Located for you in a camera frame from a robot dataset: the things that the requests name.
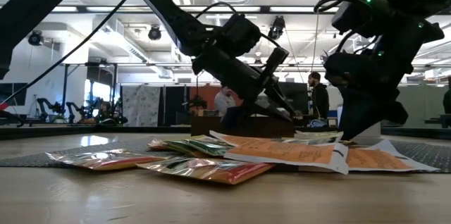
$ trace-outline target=cubicle wall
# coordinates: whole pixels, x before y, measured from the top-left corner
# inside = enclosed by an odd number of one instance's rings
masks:
[[[441,128],[441,125],[427,125],[425,120],[436,118],[443,114],[443,96],[447,86],[418,85],[399,87],[400,95],[397,100],[409,114],[404,127]]]

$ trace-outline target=wooden table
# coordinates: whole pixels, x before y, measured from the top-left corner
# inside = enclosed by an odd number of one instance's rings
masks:
[[[138,137],[149,135],[0,141],[0,157]],[[2,224],[451,223],[451,175],[267,173],[232,187],[148,170],[0,168],[0,185]]]

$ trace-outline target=computer monitor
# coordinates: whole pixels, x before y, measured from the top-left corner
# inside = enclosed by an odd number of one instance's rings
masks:
[[[295,111],[309,114],[309,88],[307,83],[279,82],[278,85]]]

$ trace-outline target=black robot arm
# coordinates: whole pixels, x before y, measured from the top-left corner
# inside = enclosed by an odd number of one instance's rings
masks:
[[[0,80],[9,70],[13,48],[61,1],[10,0],[0,9],[3,33],[0,33]],[[279,46],[275,48],[263,71],[236,59],[250,51],[262,36],[259,28],[244,15],[235,12],[223,27],[207,30],[207,26],[181,10],[172,0],[144,1],[160,18],[179,50],[186,56],[195,57],[192,62],[195,74],[202,70],[209,72],[244,99],[245,105],[234,116],[244,118],[253,113],[254,101],[264,90],[275,102],[294,114],[277,88],[278,79],[273,76],[277,66],[287,57],[286,50]],[[278,111],[268,111],[268,114],[290,120]]]
[[[49,115],[45,110],[44,104],[46,104],[47,107],[49,107],[49,109],[54,113],[64,112],[63,107],[58,102],[55,102],[55,104],[51,104],[50,101],[45,98],[38,98],[36,99],[36,102],[39,104],[39,108],[41,109],[41,116],[39,118],[41,118],[42,120],[45,120]]]
[[[73,120],[75,118],[72,107],[81,115],[82,119],[85,117],[85,107],[81,106],[80,108],[78,108],[78,106],[71,101],[66,102],[66,106],[69,110],[69,123],[73,123]]]
[[[438,24],[425,18],[449,8],[451,0],[321,0],[314,10],[338,5],[323,6],[329,1],[344,1],[332,26],[340,33],[349,31],[324,63],[326,79],[343,97],[342,139],[352,139],[383,119],[405,123],[408,114],[396,101],[397,86],[404,74],[412,73],[412,61],[421,46],[444,37]],[[343,51],[353,34],[373,37],[374,48],[360,54]]]

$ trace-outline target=man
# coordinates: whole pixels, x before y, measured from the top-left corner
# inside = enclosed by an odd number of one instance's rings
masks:
[[[445,114],[451,114],[451,99],[449,90],[447,90],[445,96],[443,96],[443,109],[445,109]]]
[[[313,115],[315,118],[326,122],[327,113],[329,112],[329,93],[327,86],[320,83],[321,76],[317,72],[309,75],[309,86],[313,87],[311,91],[311,100],[313,102]]]
[[[110,109],[111,109],[110,102],[104,101],[101,103],[97,116],[95,116],[94,118],[84,120],[82,123],[100,123],[103,120],[109,119],[111,118]]]
[[[224,115],[227,112],[227,108],[235,107],[235,100],[232,97],[232,90],[228,87],[221,85],[221,90],[214,97],[214,106],[220,115]]]

